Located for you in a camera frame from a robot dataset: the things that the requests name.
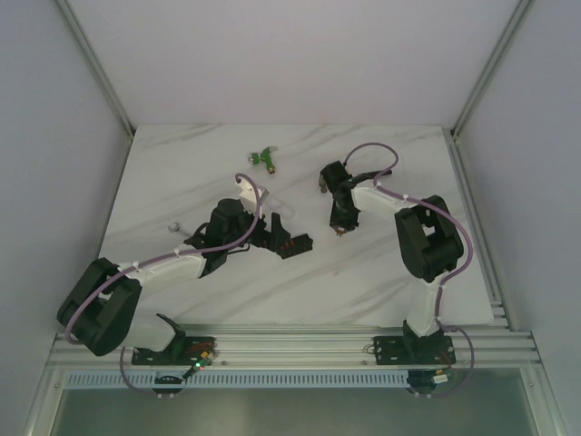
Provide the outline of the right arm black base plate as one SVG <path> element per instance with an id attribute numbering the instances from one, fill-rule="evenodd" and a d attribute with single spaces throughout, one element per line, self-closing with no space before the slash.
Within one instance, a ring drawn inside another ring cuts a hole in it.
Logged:
<path id="1" fill-rule="evenodd" d="M 436 332 L 430 336 L 377 336 L 372 342 L 377 365 L 433 366 L 457 362 L 452 339 Z"/>

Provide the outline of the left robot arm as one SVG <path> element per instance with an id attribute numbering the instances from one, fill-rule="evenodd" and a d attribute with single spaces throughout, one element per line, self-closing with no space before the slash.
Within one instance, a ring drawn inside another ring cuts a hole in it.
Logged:
<path id="1" fill-rule="evenodd" d="M 292 241 L 278 213 L 266 220 L 240 200 L 223 199 L 209 222 L 171 253 L 141 263 L 93 261 L 57 313 L 65 339 L 97 357 L 129 347 L 149 350 L 165 365 L 177 364 L 186 351 L 184 331 L 160 310 L 147 312 L 139 305 L 176 283 L 215 272 L 246 244 L 284 256 Z"/>

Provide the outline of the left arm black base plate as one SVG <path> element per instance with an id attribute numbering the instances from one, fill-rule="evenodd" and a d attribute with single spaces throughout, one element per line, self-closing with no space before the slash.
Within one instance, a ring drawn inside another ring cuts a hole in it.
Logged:
<path id="1" fill-rule="evenodd" d="M 183 336 L 174 338 L 163 350 L 134 349 L 131 363 L 136 366 L 190 366 L 200 361 L 204 352 L 213 353 L 214 349 L 214 337 Z"/>

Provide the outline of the black fuse box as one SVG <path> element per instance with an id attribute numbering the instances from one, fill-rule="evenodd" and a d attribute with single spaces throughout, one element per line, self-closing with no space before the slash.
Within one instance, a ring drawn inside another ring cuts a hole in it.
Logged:
<path id="1" fill-rule="evenodd" d="M 300 254 L 307 253 L 311 251 L 312 248 L 313 240 L 305 233 L 290 238 L 280 248 L 277 249 L 276 253 L 281 257 L 281 259 L 288 259 Z"/>

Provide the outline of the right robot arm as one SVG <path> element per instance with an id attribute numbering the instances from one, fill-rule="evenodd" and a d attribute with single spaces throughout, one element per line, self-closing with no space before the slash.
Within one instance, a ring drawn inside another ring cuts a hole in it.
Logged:
<path id="1" fill-rule="evenodd" d="M 391 170 L 353 176 L 345 163 L 336 161 L 320 171 L 319 186 L 332 195 L 330 227 L 338 235 L 354 231 L 361 212 L 394 215 L 402 262 L 424 285 L 403 322 L 402 351 L 410 361 L 423 362 L 444 340 L 439 314 L 443 285 L 454 275 L 464 249 L 468 248 L 468 262 L 473 249 L 466 233 L 466 241 L 460 240 L 462 227 L 443 198 L 418 200 L 393 193 L 380 185 L 379 178 L 386 173 Z"/>

